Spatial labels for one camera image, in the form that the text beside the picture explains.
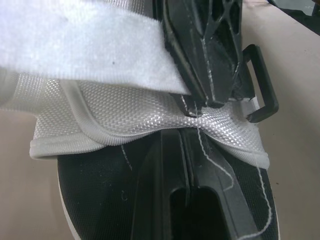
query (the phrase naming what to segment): loose thread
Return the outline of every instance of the loose thread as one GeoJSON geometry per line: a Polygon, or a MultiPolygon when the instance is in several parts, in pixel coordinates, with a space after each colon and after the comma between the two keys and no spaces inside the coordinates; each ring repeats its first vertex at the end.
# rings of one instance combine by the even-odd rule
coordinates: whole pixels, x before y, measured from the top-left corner
{"type": "MultiPolygon", "coordinates": [[[[195,107],[195,110],[196,112],[198,112],[197,110],[197,105],[196,103],[194,103],[194,107],[195,107]]],[[[205,147],[203,145],[203,142],[201,140],[201,135],[200,135],[200,128],[197,127],[197,133],[198,133],[198,138],[199,138],[199,142],[200,142],[200,146],[201,146],[201,149],[202,149],[202,152],[204,154],[204,156],[206,157],[206,159],[211,162],[213,165],[215,165],[217,168],[219,168],[221,171],[223,171],[230,179],[231,179],[231,185],[229,187],[227,187],[226,189],[224,189],[223,191],[227,191],[229,189],[232,189],[234,187],[234,178],[231,176],[231,174],[229,172],[227,172],[222,166],[220,166],[219,164],[217,164],[216,162],[214,162],[210,157],[209,155],[206,153],[205,151],[205,147]]],[[[262,192],[263,192],[263,196],[264,196],[264,200],[268,206],[268,219],[265,223],[265,226],[263,227],[263,229],[261,229],[260,231],[256,232],[256,233],[252,233],[252,234],[248,234],[248,235],[244,235],[244,236],[241,236],[240,238],[238,238],[237,240],[245,240],[245,239],[251,239],[251,238],[255,238],[255,237],[258,237],[260,236],[261,234],[263,234],[267,229],[268,227],[270,226],[271,224],[271,221],[272,221],[272,208],[270,206],[270,202],[268,200],[268,197],[267,197],[267,194],[266,194],[266,189],[265,189],[265,184],[264,184],[264,181],[262,179],[262,175],[261,175],[261,170],[258,166],[258,161],[256,158],[255,159],[255,164],[256,164],[256,168],[258,170],[258,175],[259,175],[259,178],[260,178],[260,183],[261,183],[261,188],[262,188],[262,192]]]]}
{"type": "Polygon", "coordinates": [[[222,166],[220,166],[218,163],[214,162],[210,157],[209,155],[206,153],[205,151],[205,147],[203,145],[203,142],[201,140],[201,135],[200,135],[200,128],[197,127],[197,132],[198,132],[198,138],[199,138],[199,142],[200,142],[200,146],[201,146],[201,149],[202,149],[202,152],[204,154],[204,156],[206,157],[206,159],[212,163],[213,165],[215,165],[217,168],[219,168],[221,171],[223,171],[230,179],[231,179],[231,185],[228,186],[227,188],[225,188],[223,191],[227,191],[229,189],[232,189],[234,187],[234,178],[231,176],[231,174],[229,172],[227,172],[227,170],[225,170],[222,166]]]}
{"type": "Polygon", "coordinates": [[[244,236],[238,238],[237,240],[251,239],[251,238],[255,238],[255,237],[260,236],[261,234],[263,234],[267,230],[267,228],[270,226],[271,221],[272,221],[272,209],[271,209],[271,206],[270,206],[270,202],[269,202],[269,200],[267,198],[265,184],[264,184],[264,181],[262,179],[261,170],[260,170],[260,168],[258,166],[257,159],[255,159],[255,163],[256,163],[256,168],[258,169],[258,174],[259,174],[259,178],[260,178],[260,183],[261,183],[261,188],[262,188],[264,200],[266,201],[266,204],[268,206],[268,219],[267,219],[267,221],[265,223],[265,226],[260,231],[258,231],[256,233],[244,235],[244,236]]]}
{"type": "Polygon", "coordinates": [[[190,116],[197,116],[188,110],[188,106],[187,106],[187,103],[186,103],[184,96],[181,94],[180,97],[181,97],[181,100],[184,104],[184,108],[185,108],[186,112],[189,113],[190,116]]]}
{"type": "Polygon", "coordinates": [[[131,164],[130,164],[130,162],[128,160],[128,157],[127,157],[127,154],[126,154],[126,151],[125,151],[125,148],[124,148],[123,145],[121,145],[121,149],[122,149],[122,152],[123,152],[123,156],[124,156],[124,158],[126,160],[126,163],[128,164],[130,170],[132,171],[132,166],[131,166],[131,164]]]}

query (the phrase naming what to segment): white fabric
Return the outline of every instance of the white fabric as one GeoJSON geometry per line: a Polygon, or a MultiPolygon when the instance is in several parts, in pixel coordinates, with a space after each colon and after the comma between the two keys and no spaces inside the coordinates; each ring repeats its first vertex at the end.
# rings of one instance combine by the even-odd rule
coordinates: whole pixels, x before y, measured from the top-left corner
{"type": "Polygon", "coordinates": [[[16,72],[189,93],[160,22],[104,2],[0,0],[0,32],[0,66],[16,72]]]}
{"type": "MultiPolygon", "coordinates": [[[[108,2],[143,11],[141,1],[108,2]]],[[[11,69],[0,69],[0,107],[37,116],[31,157],[85,153],[192,127],[240,160],[269,167],[258,128],[244,118],[243,110],[254,110],[250,102],[204,108],[191,118],[165,93],[188,91],[159,22],[101,2],[0,0],[0,30],[0,66],[11,69]]]]}
{"type": "Polygon", "coordinates": [[[16,82],[14,89],[8,89],[13,95],[0,102],[0,108],[37,115],[30,143],[33,158],[91,152],[161,129],[191,127],[201,128],[240,160],[269,167],[258,128],[244,118],[244,110],[255,110],[250,102],[203,108],[201,117],[192,118],[184,116],[164,92],[89,81],[39,80],[27,74],[18,75],[16,82]]]}

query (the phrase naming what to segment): black plastic clip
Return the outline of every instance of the black plastic clip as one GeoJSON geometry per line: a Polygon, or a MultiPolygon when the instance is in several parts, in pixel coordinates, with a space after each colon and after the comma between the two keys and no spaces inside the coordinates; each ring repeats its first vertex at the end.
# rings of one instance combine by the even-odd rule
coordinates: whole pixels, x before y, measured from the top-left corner
{"type": "Polygon", "coordinates": [[[245,63],[252,62],[264,101],[263,107],[246,117],[250,123],[258,123],[275,114],[279,110],[279,104],[260,47],[254,44],[247,46],[243,50],[243,60],[245,63]]]}

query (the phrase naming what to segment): white padding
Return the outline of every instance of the white padding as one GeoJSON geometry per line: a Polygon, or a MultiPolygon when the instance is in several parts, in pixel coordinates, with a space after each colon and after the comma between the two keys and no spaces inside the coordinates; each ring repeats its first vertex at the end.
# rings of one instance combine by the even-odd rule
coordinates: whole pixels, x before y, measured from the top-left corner
{"type": "Polygon", "coordinates": [[[0,67],[188,94],[160,22],[104,2],[0,0],[0,67]]]}

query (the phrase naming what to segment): black mesh fabric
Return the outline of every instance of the black mesh fabric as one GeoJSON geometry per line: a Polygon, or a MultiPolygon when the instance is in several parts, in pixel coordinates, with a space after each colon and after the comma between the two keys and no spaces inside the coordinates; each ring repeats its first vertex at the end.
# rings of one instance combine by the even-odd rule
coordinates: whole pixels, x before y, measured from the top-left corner
{"type": "MultiPolygon", "coordinates": [[[[266,225],[268,219],[268,206],[261,187],[258,169],[243,161],[238,160],[231,154],[219,148],[224,158],[232,166],[237,181],[241,187],[243,195],[246,199],[248,207],[251,211],[258,230],[261,230],[266,225]]],[[[260,169],[266,196],[271,205],[272,221],[270,226],[261,235],[263,240],[278,240],[278,220],[275,202],[273,199],[272,189],[268,178],[268,173],[265,169],[260,169]]]]}
{"type": "Polygon", "coordinates": [[[124,146],[132,171],[120,146],[58,157],[62,198],[81,239],[130,239],[138,172],[153,137],[124,146]]]}
{"type": "MultiPolygon", "coordinates": [[[[81,239],[130,239],[139,169],[154,139],[158,137],[159,133],[155,133],[125,144],[124,150],[130,165],[120,146],[58,157],[62,198],[81,239]]],[[[256,226],[259,230],[262,229],[268,218],[268,207],[257,168],[234,158],[220,148],[219,150],[233,167],[256,226]]],[[[261,173],[272,207],[272,222],[262,239],[278,240],[271,186],[267,171],[262,169],[261,173]]]]}

